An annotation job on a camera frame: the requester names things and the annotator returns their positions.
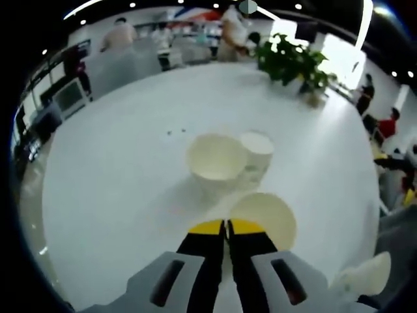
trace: green leaves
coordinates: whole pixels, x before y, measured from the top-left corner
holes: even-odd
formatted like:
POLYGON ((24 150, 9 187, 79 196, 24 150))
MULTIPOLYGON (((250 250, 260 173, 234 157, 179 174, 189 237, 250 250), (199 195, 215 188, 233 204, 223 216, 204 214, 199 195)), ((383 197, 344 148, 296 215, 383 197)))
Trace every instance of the green leaves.
POLYGON ((275 34, 277 51, 272 51, 272 43, 265 42, 256 50, 259 70, 268 73, 270 79, 282 82, 284 86, 301 76, 310 91, 327 87, 330 81, 337 80, 336 75, 327 75, 318 66, 327 58, 308 47, 291 44, 287 35, 275 34))

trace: floor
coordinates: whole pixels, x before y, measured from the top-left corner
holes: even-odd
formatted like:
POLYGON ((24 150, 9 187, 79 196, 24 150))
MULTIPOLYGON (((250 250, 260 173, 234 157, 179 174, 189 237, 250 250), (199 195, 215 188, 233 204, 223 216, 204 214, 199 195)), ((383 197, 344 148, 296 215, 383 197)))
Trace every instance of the floor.
POLYGON ((19 216, 29 250, 55 291, 65 300, 66 295, 57 279, 49 257, 42 221, 42 188, 51 139, 40 148, 38 157, 28 163, 20 190, 19 216))

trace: white paper cup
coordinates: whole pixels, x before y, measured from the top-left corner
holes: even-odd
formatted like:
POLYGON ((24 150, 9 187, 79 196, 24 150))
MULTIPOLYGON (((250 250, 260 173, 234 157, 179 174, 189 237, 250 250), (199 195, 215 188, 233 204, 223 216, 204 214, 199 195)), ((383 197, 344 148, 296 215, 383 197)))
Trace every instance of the white paper cup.
POLYGON ((266 134, 256 130, 243 133, 240 142, 248 154, 248 163, 240 184, 243 189, 257 187, 269 168, 274 144, 266 134))
POLYGON ((344 270, 332 285, 342 284, 346 292, 356 296, 378 295, 384 290, 390 272, 391 255, 383 252, 358 267, 344 270))
POLYGON ((231 209, 231 218, 262 226, 278 250, 290 250, 296 238, 296 220, 289 206, 273 194, 244 196, 231 209))
POLYGON ((234 191, 247 163, 247 153, 234 138, 219 134, 197 137, 188 150, 188 167, 210 200, 234 191))

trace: monitor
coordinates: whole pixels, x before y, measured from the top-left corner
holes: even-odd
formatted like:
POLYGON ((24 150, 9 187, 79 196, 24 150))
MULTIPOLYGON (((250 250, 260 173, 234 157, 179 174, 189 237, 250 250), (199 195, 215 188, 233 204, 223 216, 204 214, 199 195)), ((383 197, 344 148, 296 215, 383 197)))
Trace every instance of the monitor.
POLYGON ((62 118, 68 119, 82 109, 88 103, 88 99, 76 78, 53 96, 53 102, 58 105, 62 118))

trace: white cup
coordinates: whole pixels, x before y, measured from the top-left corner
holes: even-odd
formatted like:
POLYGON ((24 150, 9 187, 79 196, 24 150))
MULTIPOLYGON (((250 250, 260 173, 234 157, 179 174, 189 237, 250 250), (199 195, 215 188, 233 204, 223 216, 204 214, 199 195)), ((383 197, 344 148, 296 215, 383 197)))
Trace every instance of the white cup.
POLYGON ((240 178, 240 187, 256 188, 269 168, 274 154, 274 144, 266 134, 256 130, 240 135, 240 142, 248 154, 248 162, 240 178))
POLYGON ((252 193, 233 206, 230 218, 262 226, 278 250, 290 250, 296 238, 296 220, 289 206, 273 194, 252 193))
POLYGON ((198 136, 188 150, 188 167, 212 201, 234 191, 248 155, 240 142, 229 136, 198 136))

